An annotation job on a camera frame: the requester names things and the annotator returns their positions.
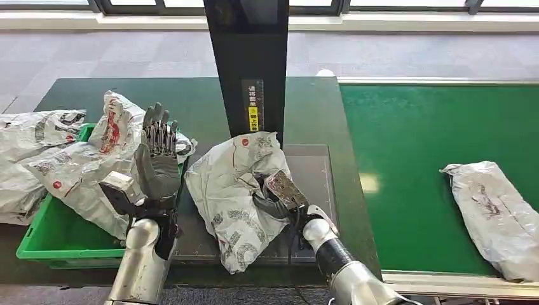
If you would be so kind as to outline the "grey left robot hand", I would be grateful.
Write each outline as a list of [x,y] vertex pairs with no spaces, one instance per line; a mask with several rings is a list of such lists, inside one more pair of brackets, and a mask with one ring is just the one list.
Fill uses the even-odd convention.
[[181,184],[175,148],[177,122],[168,124],[168,119],[169,112],[161,103],[148,107],[134,154],[140,189],[151,200],[177,194]]

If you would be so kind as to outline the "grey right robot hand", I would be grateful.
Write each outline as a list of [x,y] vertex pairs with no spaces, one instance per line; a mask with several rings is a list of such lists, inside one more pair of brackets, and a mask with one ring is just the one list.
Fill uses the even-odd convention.
[[289,217],[296,204],[292,199],[292,181],[282,170],[273,174],[254,175],[262,195],[254,193],[254,205],[276,219]]

